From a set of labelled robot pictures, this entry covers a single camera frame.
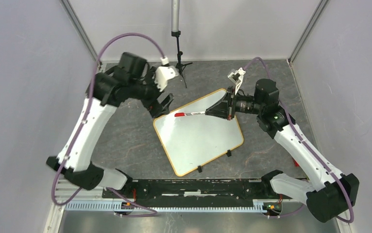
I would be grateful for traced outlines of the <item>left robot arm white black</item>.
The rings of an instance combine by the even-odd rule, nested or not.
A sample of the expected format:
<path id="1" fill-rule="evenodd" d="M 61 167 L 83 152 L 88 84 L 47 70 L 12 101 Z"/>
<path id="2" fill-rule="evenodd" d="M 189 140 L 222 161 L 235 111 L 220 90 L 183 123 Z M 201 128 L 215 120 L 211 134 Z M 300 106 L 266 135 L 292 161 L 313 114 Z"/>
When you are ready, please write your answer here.
<path id="1" fill-rule="evenodd" d="M 173 94 L 168 94 L 162 102 L 158 98 L 178 72 L 167 57 L 160 60 L 162 64 L 153 67 L 145 58 L 124 52 L 117 65 L 96 73 L 94 87 L 86 90 L 92 96 L 85 97 L 72 135 L 58 155 L 48 157 L 46 164 L 53 170 L 63 165 L 60 173 L 82 189 L 109 187 L 121 198 L 130 196 L 133 185 L 128 182 L 129 176 L 117 168 L 95 165 L 92 154 L 106 123 L 126 100 L 140 100 L 152 118 L 169 113 Z"/>

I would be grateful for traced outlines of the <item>whiteboard with yellow edge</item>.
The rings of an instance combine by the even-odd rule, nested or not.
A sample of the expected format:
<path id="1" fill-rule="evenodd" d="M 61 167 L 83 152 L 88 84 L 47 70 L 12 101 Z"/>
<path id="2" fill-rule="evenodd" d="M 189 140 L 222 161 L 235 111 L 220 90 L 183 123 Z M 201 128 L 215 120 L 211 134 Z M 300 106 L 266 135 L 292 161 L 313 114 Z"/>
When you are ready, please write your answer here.
<path id="1" fill-rule="evenodd" d="M 177 113 L 203 111 L 225 93 L 225 89 L 218 89 L 153 121 L 176 176 L 183 177 L 243 144 L 244 137 L 236 118 L 176 116 Z"/>

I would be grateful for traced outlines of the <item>red whiteboard marker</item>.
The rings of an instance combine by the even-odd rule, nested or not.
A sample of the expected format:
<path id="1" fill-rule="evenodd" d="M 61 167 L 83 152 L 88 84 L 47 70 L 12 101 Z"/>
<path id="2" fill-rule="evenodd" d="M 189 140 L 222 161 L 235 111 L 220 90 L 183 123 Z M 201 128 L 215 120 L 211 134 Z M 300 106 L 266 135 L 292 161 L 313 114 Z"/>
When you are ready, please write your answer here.
<path id="1" fill-rule="evenodd" d="M 188 117 L 188 116 L 198 116 L 198 115 L 205 115 L 205 111 L 189 112 L 189 113 L 178 112 L 174 114 L 175 117 Z"/>

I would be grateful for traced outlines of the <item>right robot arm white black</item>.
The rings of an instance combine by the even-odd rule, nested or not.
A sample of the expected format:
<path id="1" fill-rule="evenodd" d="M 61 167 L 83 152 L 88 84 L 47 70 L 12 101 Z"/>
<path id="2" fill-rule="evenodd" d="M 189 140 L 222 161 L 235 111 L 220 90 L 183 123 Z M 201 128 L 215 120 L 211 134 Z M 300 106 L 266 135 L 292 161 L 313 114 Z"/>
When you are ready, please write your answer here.
<path id="1" fill-rule="evenodd" d="M 344 174 L 310 143 L 279 101 L 275 81 L 258 80 L 252 96 L 241 95 L 237 88 L 229 87 L 225 95 L 205 111 L 207 116 L 226 120 L 233 119 L 236 113 L 256 115 L 259 127 L 291 155 L 309 179 L 302 181 L 274 170 L 261 178 L 260 190 L 264 197 L 288 196 L 306 206 L 322 223 L 335 217 L 345 223 L 354 221 L 358 178 L 352 173 Z"/>

